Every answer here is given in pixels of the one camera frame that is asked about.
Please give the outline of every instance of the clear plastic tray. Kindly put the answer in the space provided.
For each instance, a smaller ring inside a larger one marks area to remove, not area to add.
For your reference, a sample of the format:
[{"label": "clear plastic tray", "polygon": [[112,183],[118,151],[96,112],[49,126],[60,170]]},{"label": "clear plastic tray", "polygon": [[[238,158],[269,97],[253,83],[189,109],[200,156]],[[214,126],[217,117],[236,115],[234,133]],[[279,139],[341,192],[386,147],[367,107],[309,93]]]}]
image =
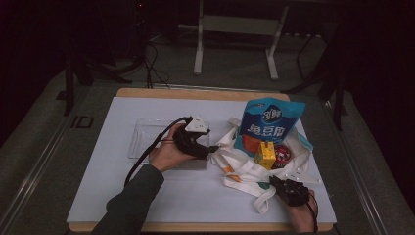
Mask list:
[{"label": "clear plastic tray", "polygon": [[[138,119],[134,133],[132,135],[130,147],[128,150],[129,159],[139,159],[144,151],[153,144],[159,134],[161,134],[173,120],[162,120],[162,119]],[[209,134],[201,136],[198,140],[198,143],[204,146],[209,146]],[[146,158],[143,161],[143,164],[147,164],[149,159]],[[176,167],[176,169],[206,169],[207,160],[191,160],[186,161]]]}]

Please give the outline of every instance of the blue snack bag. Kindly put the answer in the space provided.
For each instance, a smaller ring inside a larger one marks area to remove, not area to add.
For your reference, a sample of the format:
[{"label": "blue snack bag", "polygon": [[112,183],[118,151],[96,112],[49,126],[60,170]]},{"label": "blue snack bag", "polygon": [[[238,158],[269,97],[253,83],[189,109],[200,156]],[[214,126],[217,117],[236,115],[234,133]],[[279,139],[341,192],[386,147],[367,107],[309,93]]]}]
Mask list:
[{"label": "blue snack bag", "polygon": [[250,100],[234,147],[254,157],[261,141],[272,141],[274,145],[283,142],[304,109],[305,103],[271,97]]}]

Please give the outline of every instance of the hand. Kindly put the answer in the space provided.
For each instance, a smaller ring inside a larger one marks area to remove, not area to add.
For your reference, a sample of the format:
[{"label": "hand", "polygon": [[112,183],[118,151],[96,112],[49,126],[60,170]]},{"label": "hand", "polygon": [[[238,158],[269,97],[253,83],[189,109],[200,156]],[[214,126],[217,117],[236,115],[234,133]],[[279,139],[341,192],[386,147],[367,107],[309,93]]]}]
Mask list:
[{"label": "hand", "polygon": [[[311,208],[314,210],[314,213],[317,213],[317,206],[314,202],[314,191],[309,190],[310,193],[310,200],[308,201]],[[314,219],[311,210],[308,208],[307,205],[302,205],[299,207],[289,207],[286,205],[291,224],[293,225],[293,229],[297,233],[302,232],[314,232]]]},{"label": "hand", "polygon": [[160,147],[155,148],[150,153],[150,164],[161,172],[171,169],[186,160],[195,158],[183,154],[174,144],[173,134],[181,125],[183,124],[173,125],[168,131],[167,137],[162,140]]}]

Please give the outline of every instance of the person's right hand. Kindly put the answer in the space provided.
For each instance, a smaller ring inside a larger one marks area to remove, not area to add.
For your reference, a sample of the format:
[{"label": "person's right hand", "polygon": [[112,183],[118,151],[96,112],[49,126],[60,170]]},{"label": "person's right hand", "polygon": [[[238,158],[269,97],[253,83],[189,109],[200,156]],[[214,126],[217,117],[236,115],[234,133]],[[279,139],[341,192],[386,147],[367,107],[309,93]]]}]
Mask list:
[{"label": "person's right hand", "polygon": [[[314,191],[309,190],[308,191],[311,196],[309,200],[309,205],[314,210],[314,213],[317,213],[317,205],[314,202]],[[284,203],[287,208],[287,212],[291,221],[291,224],[293,226],[293,229],[297,233],[303,233],[303,232],[314,232],[314,218],[313,214],[311,213],[310,209],[307,205],[302,205],[299,207],[289,207],[287,204]]]}]

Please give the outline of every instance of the white metal frame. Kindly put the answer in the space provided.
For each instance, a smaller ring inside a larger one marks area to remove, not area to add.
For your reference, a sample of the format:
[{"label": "white metal frame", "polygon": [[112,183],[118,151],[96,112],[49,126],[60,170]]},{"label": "white metal frame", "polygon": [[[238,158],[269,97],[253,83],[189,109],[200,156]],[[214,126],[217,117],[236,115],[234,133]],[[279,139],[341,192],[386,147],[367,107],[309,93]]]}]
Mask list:
[{"label": "white metal frame", "polygon": [[285,18],[288,13],[288,6],[285,6],[279,20],[263,20],[250,18],[223,17],[204,14],[204,0],[199,0],[199,26],[198,26],[198,48],[194,74],[202,74],[202,62],[204,56],[204,30],[240,32],[250,34],[272,35],[273,42],[265,50],[271,80],[278,79],[278,72],[274,61],[274,52],[281,36]]}]

